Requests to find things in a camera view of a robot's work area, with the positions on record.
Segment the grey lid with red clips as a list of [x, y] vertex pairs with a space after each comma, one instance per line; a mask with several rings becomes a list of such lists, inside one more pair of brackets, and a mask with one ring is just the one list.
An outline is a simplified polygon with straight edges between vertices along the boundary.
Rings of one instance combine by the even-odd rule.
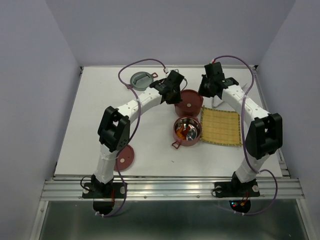
[[146, 90], [146, 88], [149, 87], [156, 78], [158, 78], [158, 74], [156, 72], [149, 73], [146, 71], [139, 71], [131, 76], [129, 86], [135, 91], [142, 92]]

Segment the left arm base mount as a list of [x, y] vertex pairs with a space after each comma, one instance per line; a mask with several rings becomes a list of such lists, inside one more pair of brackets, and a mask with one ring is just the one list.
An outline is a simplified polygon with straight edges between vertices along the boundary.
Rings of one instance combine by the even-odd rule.
[[115, 217], [123, 208], [127, 198], [127, 183], [113, 182], [98, 190], [91, 182], [81, 183], [82, 198], [93, 200], [92, 208], [96, 216]]

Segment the orange toy chicken wing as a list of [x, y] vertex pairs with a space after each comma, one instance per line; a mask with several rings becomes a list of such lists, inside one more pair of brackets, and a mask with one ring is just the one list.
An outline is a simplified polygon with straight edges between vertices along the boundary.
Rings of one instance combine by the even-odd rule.
[[179, 128], [175, 133], [176, 133], [176, 135], [177, 135], [180, 139], [186, 140], [186, 139], [187, 139], [188, 132], [189, 132], [188, 129]]

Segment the red steel lunch bowl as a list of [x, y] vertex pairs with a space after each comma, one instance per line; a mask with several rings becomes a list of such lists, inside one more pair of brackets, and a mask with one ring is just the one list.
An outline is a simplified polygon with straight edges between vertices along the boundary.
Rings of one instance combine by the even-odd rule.
[[178, 104], [175, 104], [174, 110], [179, 117], [183, 117], [183, 116], [196, 117], [199, 115], [202, 105], [203, 105], [203, 101], [186, 100]]

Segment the yellow bamboo mat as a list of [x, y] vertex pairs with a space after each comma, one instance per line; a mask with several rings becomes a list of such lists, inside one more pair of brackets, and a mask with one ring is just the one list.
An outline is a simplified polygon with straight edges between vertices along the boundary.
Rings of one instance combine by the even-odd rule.
[[235, 111], [217, 110], [203, 106], [200, 124], [200, 140], [213, 145], [240, 147], [241, 117]]

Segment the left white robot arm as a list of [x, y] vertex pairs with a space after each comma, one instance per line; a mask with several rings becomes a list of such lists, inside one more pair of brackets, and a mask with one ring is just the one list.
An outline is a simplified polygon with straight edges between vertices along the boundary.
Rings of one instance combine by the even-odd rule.
[[95, 193], [106, 197], [111, 193], [117, 154], [130, 142], [131, 124], [140, 122], [143, 113], [162, 103], [178, 104], [182, 101], [180, 85], [185, 79], [175, 70], [166, 77], [152, 82], [138, 97], [119, 107], [105, 109], [97, 134], [100, 153], [97, 168], [91, 177]]

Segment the red steel bowl with clips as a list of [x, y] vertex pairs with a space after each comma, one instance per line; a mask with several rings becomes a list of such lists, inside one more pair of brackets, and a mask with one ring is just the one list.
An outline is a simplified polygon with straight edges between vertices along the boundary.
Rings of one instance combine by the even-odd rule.
[[[185, 130], [187, 126], [190, 126], [190, 131], [186, 136], [186, 140], [180, 139], [176, 135], [176, 131], [180, 128]], [[171, 146], [176, 150], [179, 149], [180, 146], [190, 147], [195, 145], [200, 140], [202, 135], [202, 126], [197, 117], [182, 116], [174, 122], [172, 134], [174, 142], [171, 144]]]

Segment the red toy drumstick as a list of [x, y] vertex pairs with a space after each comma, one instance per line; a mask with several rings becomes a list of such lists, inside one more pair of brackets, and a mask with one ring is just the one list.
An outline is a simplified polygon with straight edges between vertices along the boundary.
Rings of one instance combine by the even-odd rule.
[[191, 127], [188, 125], [182, 133], [184, 135], [187, 135], [189, 133], [190, 129], [191, 129]]

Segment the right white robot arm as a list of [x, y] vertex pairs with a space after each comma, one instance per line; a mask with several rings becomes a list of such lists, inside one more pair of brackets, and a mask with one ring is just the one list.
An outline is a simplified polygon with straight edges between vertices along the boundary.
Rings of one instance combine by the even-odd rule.
[[205, 65], [198, 93], [202, 97], [218, 97], [240, 115], [240, 124], [248, 127], [242, 133], [244, 160], [231, 181], [220, 183], [222, 193], [242, 195], [252, 189], [265, 161], [283, 145], [283, 119], [255, 103], [233, 77], [225, 77], [220, 62]]

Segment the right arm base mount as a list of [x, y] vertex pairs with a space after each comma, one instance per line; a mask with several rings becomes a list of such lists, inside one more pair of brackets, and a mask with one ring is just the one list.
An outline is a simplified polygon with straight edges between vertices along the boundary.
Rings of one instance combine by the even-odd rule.
[[230, 198], [229, 205], [233, 211], [247, 214], [251, 209], [250, 197], [259, 197], [260, 190], [256, 180], [246, 183], [220, 181], [214, 184], [211, 195], [216, 198]]

